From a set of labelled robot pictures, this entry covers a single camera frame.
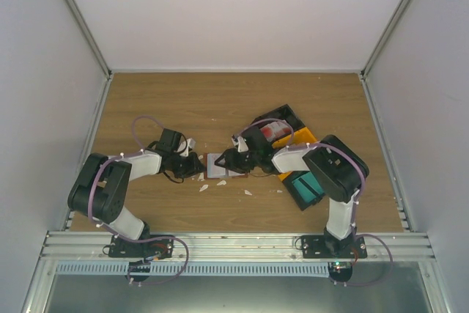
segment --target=white wall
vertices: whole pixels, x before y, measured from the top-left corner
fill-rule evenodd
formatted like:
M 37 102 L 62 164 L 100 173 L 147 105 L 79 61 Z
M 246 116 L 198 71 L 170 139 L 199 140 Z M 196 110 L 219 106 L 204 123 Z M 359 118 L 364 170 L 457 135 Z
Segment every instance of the white wall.
M 399 0 L 76 0 L 114 70 L 366 64 Z
M 0 312 L 58 229 L 104 76 L 62 0 L 0 0 Z
M 469 306 L 469 0 L 414 0 L 369 84 L 417 230 Z

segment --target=vent grille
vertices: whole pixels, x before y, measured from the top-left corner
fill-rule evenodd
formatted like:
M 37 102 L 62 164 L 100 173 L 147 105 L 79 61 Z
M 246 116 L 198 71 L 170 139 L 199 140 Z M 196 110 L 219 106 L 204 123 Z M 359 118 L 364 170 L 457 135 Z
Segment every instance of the vent grille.
M 149 273 L 140 275 L 170 276 L 177 273 L 181 263 L 154 262 Z M 125 275 L 128 262 L 61 261 L 56 273 L 62 275 Z M 185 276 L 317 276 L 328 277 L 327 263 L 189 263 Z

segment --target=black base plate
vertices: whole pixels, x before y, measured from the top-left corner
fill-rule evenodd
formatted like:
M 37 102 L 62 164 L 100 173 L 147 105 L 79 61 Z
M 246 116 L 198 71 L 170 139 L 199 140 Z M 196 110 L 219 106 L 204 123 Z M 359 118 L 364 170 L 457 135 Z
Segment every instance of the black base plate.
M 354 259 L 355 254 L 352 251 L 354 248 L 358 253 L 358 258 L 367 258 L 366 248 L 361 249 L 360 246 L 365 243 L 365 240 L 360 237 L 354 243 L 351 243 L 336 256 L 330 254 L 330 250 L 325 246 L 324 235 L 304 235 L 301 236 L 301 251 L 303 252 L 303 258 L 316 259 L 316 258 L 343 258 L 343 259 Z
M 131 243 L 127 242 L 120 237 L 111 238 L 111 245 L 107 245 L 110 258 L 147 258 L 153 257 L 160 253 L 158 259 L 171 258 L 173 253 L 173 240 L 155 240 L 149 243 Z

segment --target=brown wood surface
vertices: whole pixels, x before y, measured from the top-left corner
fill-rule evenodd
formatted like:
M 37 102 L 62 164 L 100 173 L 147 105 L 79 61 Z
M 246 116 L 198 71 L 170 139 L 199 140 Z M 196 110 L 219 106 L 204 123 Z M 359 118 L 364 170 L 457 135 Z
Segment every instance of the brown wood surface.
M 149 73 L 115 75 L 93 150 L 115 155 L 138 149 L 132 120 L 151 114 L 195 138 L 195 151 L 222 152 L 253 118 L 285 103 L 321 139 L 336 134 L 370 168 L 358 208 L 361 232 L 402 231 L 391 184 L 357 75 L 291 73 Z M 158 139 L 150 120 L 137 124 L 145 143 Z M 164 232 L 321 232 L 328 199 L 301 212 L 275 176 L 169 182 L 163 175 L 130 183 L 126 207 Z M 209 188 L 199 192 L 208 184 Z M 71 230 L 96 229 L 75 215 Z

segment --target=orange bin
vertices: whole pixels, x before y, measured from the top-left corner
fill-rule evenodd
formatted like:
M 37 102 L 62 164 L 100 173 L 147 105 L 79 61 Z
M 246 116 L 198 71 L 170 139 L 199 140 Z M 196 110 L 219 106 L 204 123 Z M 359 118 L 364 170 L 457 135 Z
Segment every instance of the orange bin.
M 285 147 L 289 139 L 290 139 L 290 135 L 282 139 L 279 139 L 278 141 L 275 141 L 272 143 L 272 147 L 274 148 Z M 307 142 L 309 143 L 317 142 L 316 137 L 314 137 L 313 133 L 308 128 L 302 128 L 298 131 L 295 131 L 295 134 L 293 135 L 292 144 L 300 144 L 300 143 L 307 143 Z M 285 172 L 283 174 L 280 174 L 278 178 L 280 179 L 280 181 L 283 181 L 290 174 L 291 172 Z

